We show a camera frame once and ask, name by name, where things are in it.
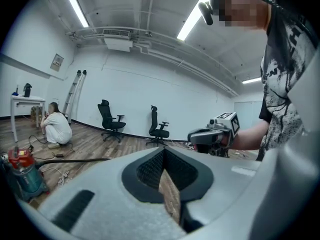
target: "aluminum ladder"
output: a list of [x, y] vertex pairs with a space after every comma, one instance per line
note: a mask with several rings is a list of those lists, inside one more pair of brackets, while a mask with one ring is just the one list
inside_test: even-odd
[[81, 87], [84, 83], [86, 75], [87, 75], [86, 70], [84, 70], [82, 73], [81, 73], [81, 70], [77, 71], [76, 76], [70, 87], [69, 93], [66, 97], [62, 113], [64, 114], [64, 116], [68, 117], [69, 124], [71, 123], [72, 108], [74, 106], [75, 97], [77, 95], [77, 92], [81, 90]]

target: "white table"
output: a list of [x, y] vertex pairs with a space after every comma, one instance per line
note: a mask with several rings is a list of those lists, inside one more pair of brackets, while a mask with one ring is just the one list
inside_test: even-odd
[[10, 101], [10, 117], [11, 117], [11, 129], [14, 135], [14, 141], [18, 142], [15, 122], [15, 106], [16, 103], [19, 105], [33, 105], [36, 106], [36, 127], [39, 128], [39, 106], [42, 105], [42, 118], [45, 116], [46, 100], [37, 96], [23, 97], [22, 95], [14, 96], [11, 95]]

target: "woman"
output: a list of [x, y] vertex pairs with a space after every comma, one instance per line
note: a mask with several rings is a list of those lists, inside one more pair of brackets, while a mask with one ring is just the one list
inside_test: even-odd
[[72, 130], [65, 116], [59, 111], [55, 102], [49, 105], [49, 114], [41, 121], [41, 128], [45, 128], [49, 149], [56, 149], [60, 144], [66, 144], [72, 137]]

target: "fluorescent light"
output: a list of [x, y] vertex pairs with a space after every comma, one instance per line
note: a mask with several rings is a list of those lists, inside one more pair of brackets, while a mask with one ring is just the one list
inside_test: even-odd
[[88, 22], [87, 22], [87, 20], [86, 20], [86, 18], [84, 16], [81, 8], [80, 8], [80, 5], [79, 5], [78, 1], [77, 0], [69, 0], [69, 1], [70, 1], [71, 5], [72, 5], [76, 15], [78, 16], [79, 20], [81, 21], [82, 26], [84, 28], [89, 27], [89, 24], [88, 24]]
[[246, 81], [242, 81], [242, 83], [243, 84], [249, 84], [249, 83], [253, 83], [253, 82], [257, 82], [257, 81], [261, 81], [261, 77], [253, 78], [253, 79], [246, 80]]
[[201, 17], [201, 11], [198, 7], [198, 4], [201, 2], [208, 2], [209, 0], [199, 0], [195, 7], [193, 8], [192, 12], [190, 13], [188, 19], [184, 23], [182, 29], [180, 30], [180, 33], [178, 34], [177, 38], [184, 41], [187, 36], [189, 35], [190, 31], [193, 29], [193, 27], [196, 25], [198, 20]]

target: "table leg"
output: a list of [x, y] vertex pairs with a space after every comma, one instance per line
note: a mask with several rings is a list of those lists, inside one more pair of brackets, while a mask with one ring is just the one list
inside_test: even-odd
[[13, 136], [14, 136], [14, 141], [18, 142], [18, 138], [17, 138], [17, 132], [16, 132], [16, 122], [15, 122], [15, 102], [13, 99], [11, 99], [11, 104], [10, 104], [10, 116], [11, 116], [11, 130], [13, 132]]
[[[42, 103], [42, 118], [45, 118], [45, 110], [46, 110], [46, 103], [43, 102], [43, 103]], [[42, 134], [43, 134], [43, 135], [46, 134], [45, 128], [42, 128]]]
[[35, 110], [35, 125], [37, 128], [39, 128], [39, 106], [36, 106]]

